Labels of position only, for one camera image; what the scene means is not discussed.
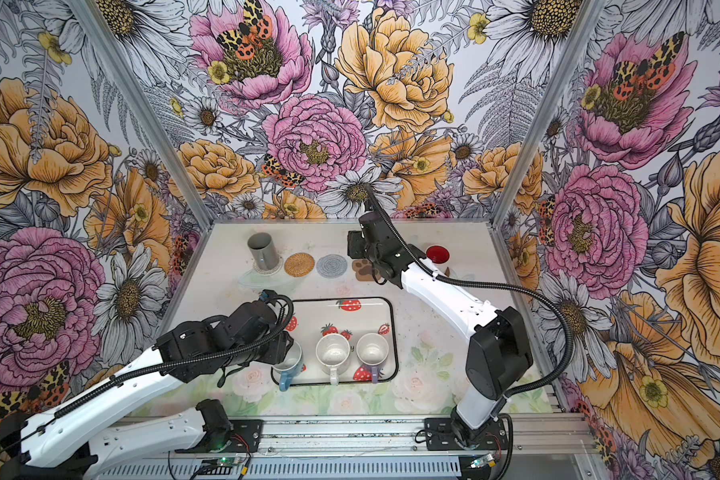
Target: brown round coaster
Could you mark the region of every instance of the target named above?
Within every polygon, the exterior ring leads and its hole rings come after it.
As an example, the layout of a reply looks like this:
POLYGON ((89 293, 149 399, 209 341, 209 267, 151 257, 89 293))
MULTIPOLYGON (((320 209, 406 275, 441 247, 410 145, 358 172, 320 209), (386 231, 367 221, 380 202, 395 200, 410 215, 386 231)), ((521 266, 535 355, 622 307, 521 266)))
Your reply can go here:
POLYGON ((290 276, 304 276, 315 268, 315 258, 310 254, 293 254, 285 261, 285 273, 290 276))

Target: floral tablecloth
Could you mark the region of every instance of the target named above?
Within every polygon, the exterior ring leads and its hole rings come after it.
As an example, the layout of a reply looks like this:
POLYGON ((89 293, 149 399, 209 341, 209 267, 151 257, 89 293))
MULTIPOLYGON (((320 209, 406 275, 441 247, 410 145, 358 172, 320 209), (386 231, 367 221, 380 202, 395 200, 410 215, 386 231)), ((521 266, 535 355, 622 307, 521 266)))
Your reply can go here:
MULTIPOLYGON (((257 293, 240 287, 238 279, 251 268, 245 241, 256 231, 274 238, 278 252, 286 257, 306 252, 316 260, 327 254, 344 254, 347 231, 355 224, 220 224, 215 226, 200 264, 173 319, 173 324, 229 314, 257 293)), ((407 241, 423 250, 433 244, 446 246, 451 259, 446 267, 460 278, 503 281, 484 224, 405 223, 400 230, 407 241)), ((254 362, 230 376, 218 388, 221 374, 205 376, 175 389, 137 409, 135 416, 166 416, 217 398, 230 416, 273 415, 393 415, 449 413, 461 399, 468 382, 464 372, 466 342, 448 322, 415 296, 397 287, 360 282, 362 272, 347 271, 326 279, 312 271, 286 285, 278 293, 293 299, 347 296, 383 296, 393 305, 397 329, 400 370, 389 382, 333 386, 293 386, 280 392, 270 378, 269 365, 254 362)), ((508 293, 476 292, 497 308, 512 304, 508 293)), ((521 382, 539 378, 532 368, 521 382)), ((549 401, 538 389, 516 396, 510 412, 551 412, 549 401)))

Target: metal post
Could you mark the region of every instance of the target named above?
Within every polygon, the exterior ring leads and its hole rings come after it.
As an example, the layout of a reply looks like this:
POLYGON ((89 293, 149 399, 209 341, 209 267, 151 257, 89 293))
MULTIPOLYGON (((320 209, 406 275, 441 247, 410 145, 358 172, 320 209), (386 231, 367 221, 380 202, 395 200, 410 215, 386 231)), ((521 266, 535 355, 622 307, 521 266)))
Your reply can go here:
POLYGON ((586 50, 586 43, 594 32, 595 25, 597 25, 597 20, 605 8, 605 4, 606 0, 584 0, 579 8, 576 22, 570 29, 563 56, 550 75, 547 89, 544 90, 544 96, 541 98, 541 103, 536 109, 536 115, 530 122, 528 133, 525 135, 522 147, 520 147, 517 162, 515 162, 514 168, 509 174, 509 178, 507 178, 507 184, 501 192, 499 204, 496 206, 496 210, 493 211, 493 217, 490 221, 494 228, 501 226, 501 222, 507 216, 509 207, 517 196, 519 186, 523 183, 523 177, 528 172, 530 164, 533 163, 533 156, 536 154, 541 136, 552 120, 555 105, 560 100, 560 96, 570 80, 571 72, 574 71, 581 55, 586 50))
POLYGON ((211 217, 202 204, 202 199, 197 189, 186 174, 184 166, 178 159, 178 154, 173 148, 168 135, 157 121, 157 115, 152 105, 146 99, 141 84, 135 74, 124 60, 124 52, 117 45, 114 34, 109 30, 108 25, 101 12, 98 10, 96 0, 85 0, 84 2, 67 2, 77 21, 82 25, 88 39, 96 49, 96 56, 101 58, 110 74, 114 75, 117 85, 122 91, 125 101, 133 110, 138 120, 141 120, 141 127, 145 130, 154 149, 161 159, 171 170, 176 185, 181 190, 186 203, 192 210, 201 232, 210 230, 211 217))

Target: gray round coaster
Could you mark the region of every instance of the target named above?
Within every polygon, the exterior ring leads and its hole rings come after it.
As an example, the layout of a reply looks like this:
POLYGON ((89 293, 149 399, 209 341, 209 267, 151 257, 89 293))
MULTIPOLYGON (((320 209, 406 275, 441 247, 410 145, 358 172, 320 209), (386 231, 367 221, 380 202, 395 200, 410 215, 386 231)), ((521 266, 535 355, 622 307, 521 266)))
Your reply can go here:
POLYGON ((317 273, 325 278, 338 278, 347 271, 347 259, 342 255, 326 255, 317 261, 317 273))

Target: strawberry print tray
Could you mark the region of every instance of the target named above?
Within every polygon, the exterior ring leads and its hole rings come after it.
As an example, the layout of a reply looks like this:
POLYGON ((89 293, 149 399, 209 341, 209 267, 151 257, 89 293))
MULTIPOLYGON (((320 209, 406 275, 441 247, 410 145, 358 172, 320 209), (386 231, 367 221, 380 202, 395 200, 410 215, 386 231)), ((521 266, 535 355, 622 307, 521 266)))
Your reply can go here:
MULTIPOLYGON (((389 356, 381 368, 378 381, 388 382, 397 374, 397 341, 389 300, 379 296, 294 300, 293 305, 294 319, 286 330, 301 345, 305 369, 293 379, 291 386, 331 384, 329 375, 323 372, 315 354, 317 341, 328 333, 342 334, 351 347, 349 367, 338 376, 339 385, 371 382, 371 373, 361 368, 355 353, 357 341, 366 333, 380 333, 389 343, 389 356)), ((271 370, 271 379, 279 385, 280 374, 271 370)))

